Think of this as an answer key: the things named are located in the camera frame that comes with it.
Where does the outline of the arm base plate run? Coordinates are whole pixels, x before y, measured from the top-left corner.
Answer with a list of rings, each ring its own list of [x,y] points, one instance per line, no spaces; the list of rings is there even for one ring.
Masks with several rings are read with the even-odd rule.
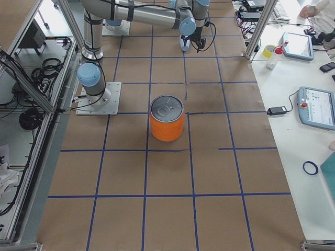
[[[85,98],[79,100],[76,115],[78,116],[102,116],[117,115],[121,93],[121,82],[107,82],[105,92],[100,98],[99,96],[90,96],[86,94],[82,87],[81,95]]]
[[[128,36],[130,31],[130,22],[126,20],[104,20],[102,36]]]

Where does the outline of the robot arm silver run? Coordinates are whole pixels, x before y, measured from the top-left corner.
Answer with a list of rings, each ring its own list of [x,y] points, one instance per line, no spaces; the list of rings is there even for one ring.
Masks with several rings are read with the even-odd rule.
[[[121,82],[109,82],[103,71],[101,49],[103,19],[84,11],[84,47],[77,78],[82,95],[76,114],[80,116],[116,115],[119,108]]]
[[[184,43],[206,51],[204,26],[211,24],[206,15],[210,1],[169,1],[169,6],[136,1],[81,1],[88,15],[115,21],[126,20],[179,30]]]

